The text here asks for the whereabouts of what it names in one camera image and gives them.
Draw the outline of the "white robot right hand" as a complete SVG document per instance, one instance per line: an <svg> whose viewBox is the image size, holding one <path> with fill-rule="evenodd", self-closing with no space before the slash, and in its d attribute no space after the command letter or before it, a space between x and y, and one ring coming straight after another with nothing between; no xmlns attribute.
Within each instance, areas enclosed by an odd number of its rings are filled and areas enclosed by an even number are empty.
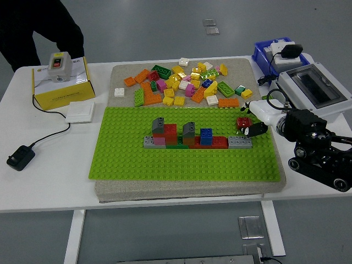
<svg viewBox="0 0 352 264"><path fill-rule="evenodd" d="M283 105L277 99L269 100L269 103L264 100L250 101L241 108L241 111L248 108L260 120L259 123L241 128L241 132L245 136L254 137L262 135L267 132L268 127L273 127L278 134L282 134L285 114L278 108L283 107Z"/></svg>

